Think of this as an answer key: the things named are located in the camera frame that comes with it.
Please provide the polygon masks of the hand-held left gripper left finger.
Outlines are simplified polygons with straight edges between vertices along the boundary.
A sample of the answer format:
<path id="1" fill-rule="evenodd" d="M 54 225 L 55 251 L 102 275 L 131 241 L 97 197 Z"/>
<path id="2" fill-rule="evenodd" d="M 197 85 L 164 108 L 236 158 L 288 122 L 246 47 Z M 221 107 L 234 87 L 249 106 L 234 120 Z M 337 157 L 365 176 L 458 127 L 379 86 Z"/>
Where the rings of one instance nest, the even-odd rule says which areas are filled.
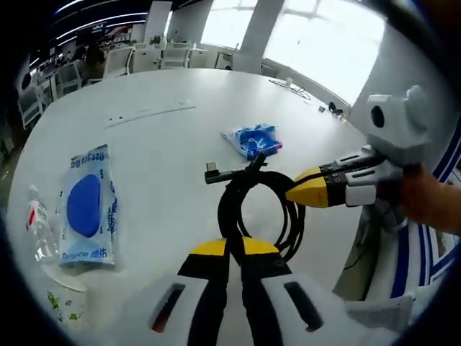
<path id="1" fill-rule="evenodd" d="M 123 345 L 215 345 L 227 304 L 225 239 L 201 243 L 179 271 L 153 281 L 122 310 Z"/>

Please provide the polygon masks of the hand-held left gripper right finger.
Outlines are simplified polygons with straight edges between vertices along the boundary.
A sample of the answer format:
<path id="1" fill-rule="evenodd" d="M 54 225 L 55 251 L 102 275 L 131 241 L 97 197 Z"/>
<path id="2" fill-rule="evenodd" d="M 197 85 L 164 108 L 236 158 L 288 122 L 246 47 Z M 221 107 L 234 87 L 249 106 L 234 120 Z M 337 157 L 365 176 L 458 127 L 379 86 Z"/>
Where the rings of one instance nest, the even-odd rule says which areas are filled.
<path id="1" fill-rule="evenodd" d="M 361 345 L 364 327 L 344 302 L 307 275 L 293 273 L 271 243 L 244 237 L 242 298 L 255 345 Z"/>

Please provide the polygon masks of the person's right hand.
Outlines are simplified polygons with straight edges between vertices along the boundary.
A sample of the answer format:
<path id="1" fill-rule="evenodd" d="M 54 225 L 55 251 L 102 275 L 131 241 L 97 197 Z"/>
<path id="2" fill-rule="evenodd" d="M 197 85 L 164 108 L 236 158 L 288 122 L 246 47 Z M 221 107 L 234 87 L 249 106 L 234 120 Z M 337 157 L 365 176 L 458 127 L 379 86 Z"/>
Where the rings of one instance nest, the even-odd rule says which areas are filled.
<path id="1" fill-rule="evenodd" d="M 412 221 L 460 235 L 460 188 L 439 182 L 421 164 L 404 171 L 400 206 Z"/>

